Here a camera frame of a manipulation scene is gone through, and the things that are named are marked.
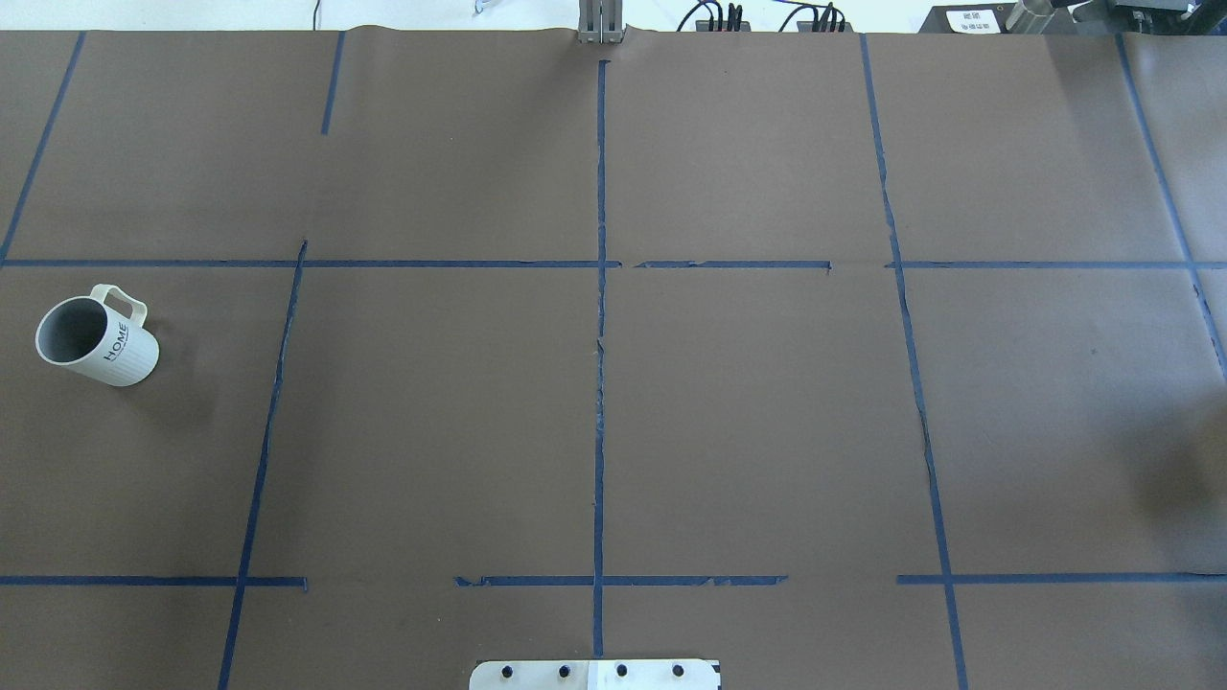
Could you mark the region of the white ribbed cup with handle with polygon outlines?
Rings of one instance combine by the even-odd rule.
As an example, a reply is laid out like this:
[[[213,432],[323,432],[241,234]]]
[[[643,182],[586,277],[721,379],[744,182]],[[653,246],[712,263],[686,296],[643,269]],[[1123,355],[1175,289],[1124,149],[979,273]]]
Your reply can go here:
[[[36,354],[49,365],[110,387],[148,378],[160,344],[146,331],[148,306],[117,285],[97,284],[47,311],[36,327]]]

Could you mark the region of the aluminium frame post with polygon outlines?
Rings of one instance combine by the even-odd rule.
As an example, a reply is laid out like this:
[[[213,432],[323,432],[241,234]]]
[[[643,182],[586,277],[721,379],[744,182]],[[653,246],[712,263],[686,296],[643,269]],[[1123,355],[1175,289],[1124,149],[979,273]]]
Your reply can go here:
[[[614,45],[625,39],[622,0],[580,0],[577,27],[582,44]]]

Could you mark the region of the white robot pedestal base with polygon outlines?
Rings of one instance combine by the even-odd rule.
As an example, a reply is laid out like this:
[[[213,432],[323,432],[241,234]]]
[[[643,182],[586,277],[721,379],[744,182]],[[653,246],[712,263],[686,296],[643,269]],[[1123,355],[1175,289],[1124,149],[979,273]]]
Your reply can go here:
[[[469,689],[721,689],[718,662],[698,658],[491,661]]]

